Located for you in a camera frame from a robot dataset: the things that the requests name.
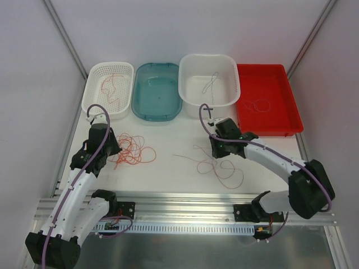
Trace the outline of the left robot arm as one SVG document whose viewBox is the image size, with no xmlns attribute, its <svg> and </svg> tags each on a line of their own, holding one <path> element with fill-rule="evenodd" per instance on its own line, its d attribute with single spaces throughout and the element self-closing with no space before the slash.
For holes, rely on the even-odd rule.
<svg viewBox="0 0 359 269">
<path fill-rule="evenodd" d="M 72 157 L 68 180 L 52 213 L 39 232 L 30 232 L 25 245 L 34 263 L 53 268 L 74 268 L 81 246 L 102 217 L 118 213 L 112 191 L 96 190 L 83 211 L 80 207 L 107 158 L 120 152 L 113 130 L 93 123 L 89 137 Z"/>
</svg>

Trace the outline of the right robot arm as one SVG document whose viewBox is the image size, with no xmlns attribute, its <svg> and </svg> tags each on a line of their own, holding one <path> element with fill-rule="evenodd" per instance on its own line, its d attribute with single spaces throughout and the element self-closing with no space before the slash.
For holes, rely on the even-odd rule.
<svg viewBox="0 0 359 269">
<path fill-rule="evenodd" d="M 252 132 L 243 133 L 230 119 L 210 119 L 209 139 L 216 159 L 238 155 L 265 167 L 288 185 L 286 191 L 265 191 L 251 202 L 247 219 L 265 221 L 272 213 L 293 210 L 304 219 L 332 207 L 335 192 L 323 164 L 289 158 L 268 147 Z"/>
</svg>

